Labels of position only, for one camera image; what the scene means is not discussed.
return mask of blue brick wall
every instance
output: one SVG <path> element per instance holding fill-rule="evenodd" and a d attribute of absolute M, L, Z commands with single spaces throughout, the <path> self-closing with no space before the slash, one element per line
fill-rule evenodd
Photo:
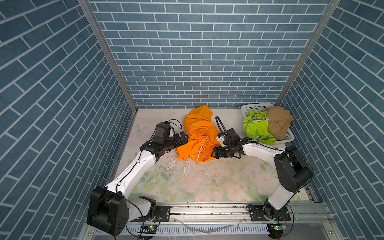
<path fill-rule="evenodd" d="M 0 2 L 0 239 L 72 239 L 132 111 L 76 0 Z"/>
<path fill-rule="evenodd" d="M 273 103 L 327 3 L 91 0 L 138 108 Z"/>
<path fill-rule="evenodd" d="M 381 0 L 342 0 L 283 102 L 345 239 L 384 233 L 383 12 Z"/>

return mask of laundry basket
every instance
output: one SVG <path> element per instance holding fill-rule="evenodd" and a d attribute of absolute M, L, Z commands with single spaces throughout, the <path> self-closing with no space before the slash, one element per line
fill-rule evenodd
<path fill-rule="evenodd" d="M 248 117 L 249 110 L 254 110 L 254 111 L 261 111 L 265 108 L 270 108 L 272 107 L 272 103 L 254 103 L 254 104 L 247 104 L 244 106 L 241 106 L 241 112 L 243 113 L 244 118 Z M 292 131 L 290 128 L 288 128 L 288 131 L 285 133 L 285 139 L 276 141 L 276 144 L 279 143 L 285 143 L 285 142 L 291 142 L 295 139 L 295 136 L 293 135 Z"/>

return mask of floral tablecloth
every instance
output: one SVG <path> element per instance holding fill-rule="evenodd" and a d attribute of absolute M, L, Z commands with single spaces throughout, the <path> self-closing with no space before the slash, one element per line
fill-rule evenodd
<path fill-rule="evenodd" d="M 189 109 L 141 109 L 127 141 L 117 174 L 122 172 L 134 159 L 140 144 L 146 142 L 156 124 L 169 118 L 182 123 Z M 234 128 L 241 136 L 242 114 L 239 109 L 213 109 L 227 129 Z M 174 150 L 162 156 L 134 187 L 129 199 L 145 195 L 158 202 L 228 202 L 264 201 L 278 184 L 273 165 L 250 156 L 241 159 L 221 158 L 207 163 L 189 160 L 185 166 L 177 159 Z M 292 200 L 308 200 L 305 190 L 297 193 Z"/>

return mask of orange fabric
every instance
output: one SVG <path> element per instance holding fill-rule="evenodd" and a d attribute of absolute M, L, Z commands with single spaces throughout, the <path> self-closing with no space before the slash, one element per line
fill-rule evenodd
<path fill-rule="evenodd" d="M 193 109 L 184 119 L 185 132 L 189 136 L 188 143 L 176 148 L 178 159 L 186 161 L 209 162 L 214 147 L 220 146 L 216 140 L 218 130 L 211 122 L 213 113 L 207 105 Z"/>

